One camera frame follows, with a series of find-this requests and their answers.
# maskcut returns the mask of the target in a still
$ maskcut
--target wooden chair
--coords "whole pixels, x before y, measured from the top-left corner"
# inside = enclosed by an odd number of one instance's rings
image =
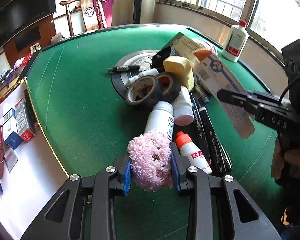
[[[81,5],[81,12],[83,16],[83,21],[85,25],[85,30],[86,31],[92,31],[92,30],[97,30],[99,29],[99,24],[98,24],[98,18],[97,14],[95,12],[95,9],[93,7],[93,2],[92,0],[69,0],[69,1],[63,1],[60,2],[60,5],[65,5],[66,6],[66,16],[68,20],[68,25],[69,25],[69,31],[70,31],[70,36],[73,37],[73,28],[72,28],[72,22],[71,22],[71,17],[70,17],[70,9],[69,9],[69,4],[73,2],[80,2]]]

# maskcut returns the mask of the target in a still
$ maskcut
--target pink fuzzy ball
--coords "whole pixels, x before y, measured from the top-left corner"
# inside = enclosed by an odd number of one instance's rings
[[[135,137],[128,144],[133,178],[138,187],[172,188],[170,141],[157,130]]]

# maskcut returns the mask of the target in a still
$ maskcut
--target green table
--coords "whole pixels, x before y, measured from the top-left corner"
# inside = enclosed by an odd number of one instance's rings
[[[69,39],[36,58],[27,75],[30,96],[44,133],[69,174],[96,174],[144,131],[148,113],[126,104],[114,90],[107,68],[132,52],[161,49],[178,32],[202,38],[180,25],[123,26]],[[265,91],[242,63],[223,58],[221,48],[218,54],[246,89]],[[231,157],[231,175],[271,215],[280,194],[270,176],[276,133],[254,122],[254,134],[243,140],[216,100],[207,109]],[[194,132],[192,126],[185,130]],[[189,199],[172,189],[144,192],[133,183],[127,197],[115,199],[118,239],[185,239],[188,208]]]

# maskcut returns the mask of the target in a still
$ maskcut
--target black cable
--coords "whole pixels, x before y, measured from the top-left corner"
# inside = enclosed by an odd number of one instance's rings
[[[278,102],[278,105],[281,106],[281,103],[282,103],[282,100],[283,100],[283,97],[285,96],[285,94],[288,92],[288,90],[290,88],[292,88],[298,81],[300,81],[300,75],[296,77],[296,79],[286,87],[286,89],[283,91],[283,93],[281,94],[280,96],[280,99],[279,99],[279,102]]]

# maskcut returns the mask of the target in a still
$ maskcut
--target metal screw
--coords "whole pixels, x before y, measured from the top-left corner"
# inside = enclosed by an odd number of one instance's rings
[[[231,175],[226,175],[225,176],[225,181],[231,182],[231,181],[233,181],[233,177]]]
[[[198,171],[198,168],[197,168],[196,166],[190,166],[190,167],[188,168],[188,170],[189,170],[190,172],[195,173],[195,172]]]
[[[114,166],[109,166],[109,167],[106,168],[106,171],[110,172],[110,173],[115,172],[115,167]]]
[[[78,180],[79,179],[79,175],[78,174],[72,174],[71,176],[70,176],[70,180],[72,180],[72,181],[76,181],[76,180]]]

